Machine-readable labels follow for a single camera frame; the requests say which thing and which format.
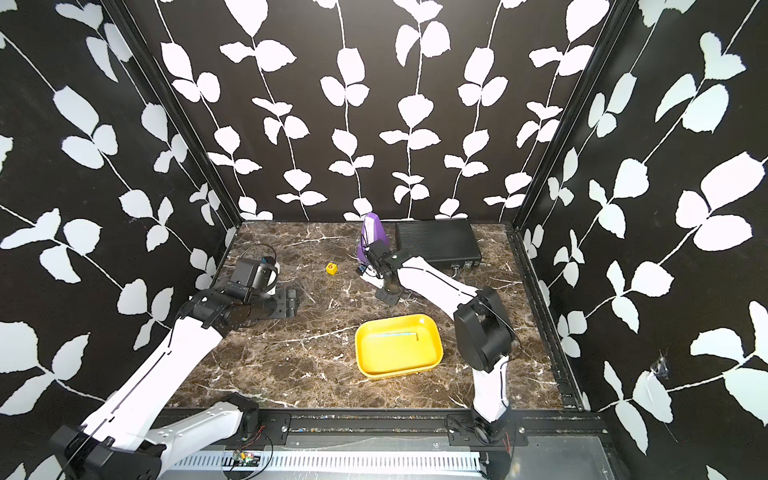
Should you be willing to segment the white perforated strip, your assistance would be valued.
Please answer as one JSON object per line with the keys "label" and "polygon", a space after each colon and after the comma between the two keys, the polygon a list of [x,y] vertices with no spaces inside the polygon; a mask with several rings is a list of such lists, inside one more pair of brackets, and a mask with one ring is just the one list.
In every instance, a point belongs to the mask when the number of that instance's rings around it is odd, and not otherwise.
{"label": "white perforated strip", "polygon": [[364,474],[479,475],[477,452],[446,451],[201,451],[169,468],[171,472],[321,472]]}

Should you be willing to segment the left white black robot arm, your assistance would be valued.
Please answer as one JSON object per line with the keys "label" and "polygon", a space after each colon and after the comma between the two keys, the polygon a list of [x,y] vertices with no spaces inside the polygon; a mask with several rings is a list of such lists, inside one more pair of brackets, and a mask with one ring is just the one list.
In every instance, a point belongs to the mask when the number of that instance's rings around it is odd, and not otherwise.
{"label": "left white black robot arm", "polygon": [[50,439],[61,479],[157,479],[179,460],[235,437],[263,435],[258,404],[232,393],[208,409],[154,425],[168,400],[232,331],[259,320],[291,318],[293,289],[249,293],[243,286],[202,290],[179,309],[173,327],[133,375],[77,427]]}

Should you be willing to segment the light blue hex key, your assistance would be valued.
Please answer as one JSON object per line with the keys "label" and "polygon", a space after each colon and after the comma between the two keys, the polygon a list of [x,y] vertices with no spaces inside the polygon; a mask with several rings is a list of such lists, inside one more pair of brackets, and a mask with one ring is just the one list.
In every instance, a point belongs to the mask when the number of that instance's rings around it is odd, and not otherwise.
{"label": "light blue hex key", "polygon": [[409,337],[414,336],[418,339],[418,334],[413,331],[401,331],[401,332],[380,332],[372,334],[372,338],[391,338],[391,337]]}

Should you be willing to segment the black ribbed metal case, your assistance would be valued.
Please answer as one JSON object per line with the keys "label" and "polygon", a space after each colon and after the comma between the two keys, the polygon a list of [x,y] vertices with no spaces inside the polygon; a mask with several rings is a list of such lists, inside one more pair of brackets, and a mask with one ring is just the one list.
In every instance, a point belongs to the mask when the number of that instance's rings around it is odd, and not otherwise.
{"label": "black ribbed metal case", "polygon": [[422,257],[439,270],[473,268],[482,261],[466,219],[400,222],[395,227],[395,239],[399,250]]}

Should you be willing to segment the black mounting rail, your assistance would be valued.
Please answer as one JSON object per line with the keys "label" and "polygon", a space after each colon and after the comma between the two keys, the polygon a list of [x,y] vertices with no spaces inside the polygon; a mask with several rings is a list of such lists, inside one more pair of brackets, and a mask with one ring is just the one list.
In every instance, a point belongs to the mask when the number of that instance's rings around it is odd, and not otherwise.
{"label": "black mounting rail", "polygon": [[511,410],[500,427],[480,432],[469,409],[261,409],[246,416],[248,433],[262,431],[274,445],[305,437],[433,437],[451,446],[528,446],[538,437],[595,437],[611,443],[602,418],[577,410]]}

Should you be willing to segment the yellow plastic storage tray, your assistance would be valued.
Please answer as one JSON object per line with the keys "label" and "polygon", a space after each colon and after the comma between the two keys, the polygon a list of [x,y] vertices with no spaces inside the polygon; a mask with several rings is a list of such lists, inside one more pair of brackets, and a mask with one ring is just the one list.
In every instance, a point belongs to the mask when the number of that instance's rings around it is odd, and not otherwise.
{"label": "yellow plastic storage tray", "polygon": [[[413,331],[414,336],[372,338],[380,332]],[[444,355],[435,321],[425,314],[371,320],[355,333],[355,353],[360,372],[378,380],[429,371],[437,367]]]}

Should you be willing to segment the purple metronome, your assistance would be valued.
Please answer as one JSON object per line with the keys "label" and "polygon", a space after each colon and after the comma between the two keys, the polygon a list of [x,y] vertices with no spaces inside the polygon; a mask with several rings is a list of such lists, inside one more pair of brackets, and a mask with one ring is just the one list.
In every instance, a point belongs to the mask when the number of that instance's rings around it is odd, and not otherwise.
{"label": "purple metronome", "polygon": [[368,265],[365,249],[375,241],[381,240],[387,247],[390,246],[388,237],[379,216],[370,212],[363,216],[361,234],[357,243],[357,258],[362,265]]}

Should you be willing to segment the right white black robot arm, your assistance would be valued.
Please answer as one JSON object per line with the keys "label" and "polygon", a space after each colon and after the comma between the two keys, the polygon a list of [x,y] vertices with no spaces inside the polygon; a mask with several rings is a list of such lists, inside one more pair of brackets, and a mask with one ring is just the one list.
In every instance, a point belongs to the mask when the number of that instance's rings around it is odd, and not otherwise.
{"label": "right white black robot arm", "polygon": [[360,244],[365,259],[359,275],[393,306],[403,292],[415,293],[453,320],[456,347],[472,368],[472,415],[476,437],[493,444],[505,436],[511,419],[507,366],[515,333],[496,290],[465,285],[405,250],[392,251],[382,240]]}

